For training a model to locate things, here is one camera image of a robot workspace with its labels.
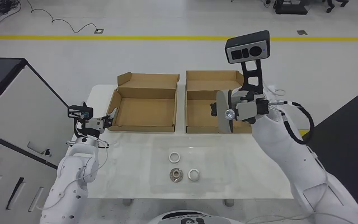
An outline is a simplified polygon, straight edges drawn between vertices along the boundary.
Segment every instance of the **box lid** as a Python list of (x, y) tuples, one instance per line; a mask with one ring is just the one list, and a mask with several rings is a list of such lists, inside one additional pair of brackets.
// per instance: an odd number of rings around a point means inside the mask
[(187, 71), (187, 91), (219, 91), (235, 89), (244, 83), (238, 71)]
[(175, 90), (179, 74), (121, 74), (117, 78), (118, 88), (165, 88)]
[(127, 72), (118, 76), (118, 93), (131, 98), (173, 99), (179, 74), (142, 74)]

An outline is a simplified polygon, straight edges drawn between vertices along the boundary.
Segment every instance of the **black wire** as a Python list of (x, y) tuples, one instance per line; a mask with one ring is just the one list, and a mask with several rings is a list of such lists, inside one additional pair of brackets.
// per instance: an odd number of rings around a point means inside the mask
[(261, 2), (262, 2), (262, 4), (263, 4), (263, 6), (265, 6), (266, 8), (269, 8), (270, 5), (271, 5), (271, 1), (270, 1), (269, 4), (266, 4), (266, 0), (263, 0), (263, 1), (261, 1)]
[(29, 0), (27, 0), (27, 2), (29, 3), (29, 5), (30, 5), (30, 7), (31, 7), (31, 13), (34, 12), (34, 11), (36, 11), (36, 10), (45, 11), (45, 12), (47, 12), (47, 14), (49, 14), (49, 15), (51, 16), (51, 18), (52, 18), (52, 21), (51, 21), (51, 22), (54, 22), (54, 21), (57, 21), (57, 20), (59, 20), (59, 21), (64, 21), (64, 22), (66, 22), (66, 23), (71, 27), (72, 31), (73, 31), (75, 34), (78, 33), (78, 32), (80, 32), (83, 28), (85, 28), (86, 26), (89, 26), (89, 25), (93, 25), (93, 26), (96, 28), (96, 30), (98, 30), (98, 28), (97, 28), (97, 26), (96, 26), (95, 24), (90, 23), (90, 24), (84, 25), (81, 29), (79, 29), (79, 30), (76, 32), (76, 31), (73, 29), (73, 27), (71, 26), (71, 24), (69, 24), (66, 20), (63, 20), (63, 19), (61, 19), (61, 18), (56, 18), (56, 19), (54, 19), (53, 16), (52, 16), (48, 11), (43, 10), (42, 8), (35, 8), (35, 9), (34, 9), (34, 8), (32, 7), (32, 5), (31, 5), (31, 3), (29, 2)]
[(71, 27), (71, 29), (72, 29), (72, 31), (76, 34), (76, 33), (78, 33), (78, 32), (80, 32), (83, 28), (85, 28), (86, 26), (88, 26), (88, 25), (93, 25), (93, 26), (95, 26), (95, 28), (96, 28), (96, 30), (97, 30), (97, 26), (95, 25), (95, 24), (86, 24), (86, 25), (84, 25), (81, 29), (79, 29), (77, 32), (72, 28), (72, 26), (71, 26), (71, 24), (69, 24), (66, 20), (63, 20), (63, 19), (61, 19), (61, 18), (57, 18), (57, 19), (55, 19), (55, 20), (52, 20), (52, 22), (54, 22), (54, 21), (56, 21), (56, 20), (60, 20), (60, 21), (64, 21), (64, 22), (66, 22), (70, 27)]
[(0, 16), (16, 9), (19, 3), (19, 0), (0, 0)]
[(2, 22), (4, 19), (9, 18), (10, 16), (15, 15), (16, 13), (20, 12), (20, 10), (21, 10), (21, 3), (20, 3), (20, 2), (18, 2), (18, 3), (20, 4), (20, 8), (19, 8), (16, 12), (14, 12), (13, 14), (10, 14), (10, 15), (6, 16), (5, 18), (3, 18), (2, 20), (0, 20), (0, 22)]
[(298, 104), (297, 102), (292, 102), (292, 105), (296, 106), (307, 118), (309, 121), (309, 132), (308, 136), (305, 140), (298, 139), (296, 135), (293, 133), (291, 126), (287, 120), (284, 120), (284, 125), (286, 127), (287, 132), (289, 133), (290, 137), (297, 142), (298, 144), (307, 144), (313, 137), (313, 131), (314, 131), (314, 122), (312, 119), (312, 116), (309, 114), (309, 112), (303, 108), (302, 105)]

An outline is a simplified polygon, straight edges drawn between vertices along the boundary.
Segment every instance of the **white cabinet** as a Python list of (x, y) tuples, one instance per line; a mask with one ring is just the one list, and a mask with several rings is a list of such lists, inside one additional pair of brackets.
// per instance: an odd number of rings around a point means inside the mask
[(35, 206), (44, 205), (55, 179), (56, 169), (0, 144), (0, 222), (38, 224)]
[(0, 85), (0, 138), (58, 165), (73, 135), (67, 105), (24, 59), (0, 58)]

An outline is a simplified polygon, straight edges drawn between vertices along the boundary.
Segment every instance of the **yellow floor line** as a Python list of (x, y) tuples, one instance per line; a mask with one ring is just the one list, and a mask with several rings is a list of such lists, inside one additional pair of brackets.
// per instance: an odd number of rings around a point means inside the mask
[[(226, 41), (232, 36), (37, 36), (37, 35), (0, 35), (0, 40), (203, 40)], [(272, 36), (271, 41), (282, 42), (357, 42), (358, 37), (319, 37), (319, 36)]]
[(304, 136), (306, 133), (309, 132), (309, 130), (299, 130), (301, 136)]

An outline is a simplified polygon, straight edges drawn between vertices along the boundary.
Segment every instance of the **metal ring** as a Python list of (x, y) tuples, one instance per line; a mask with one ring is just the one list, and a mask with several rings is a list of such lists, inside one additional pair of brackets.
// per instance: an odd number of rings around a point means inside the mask
[(179, 168), (174, 168), (169, 173), (170, 179), (175, 183), (180, 182), (183, 179), (183, 176), (183, 171)]
[[(191, 172), (196, 172), (196, 173), (197, 173), (197, 178), (193, 178), (193, 177), (190, 175)], [(189, 178), (189, 180), (191, 180), (191, 181), (198, 181), (198, 180), (199, 180), (199, 176), (200, 176), (200, 173), (199, 173), (199, 170), (197, 170), (197, 169), (191, 169), (191, 170), (189, 170), (189, 172), (188, 172), (188, 178)]]
[[(174, 161), (174, 160), (172, 160), (172, 155), (177, 155), (178, 156), (178, 159), (176, 160), (176, 161)], [(172, 152), (172, 153), (170, 153), (170, 155), (169, 155), (169, 161), (172, 163), (172, 164), (176, 164), (177, 162), (179, 162), (179, 160), (180, 160), (180, 155), (179, 155), (179, 153), (177, 153), (177, 152)]]

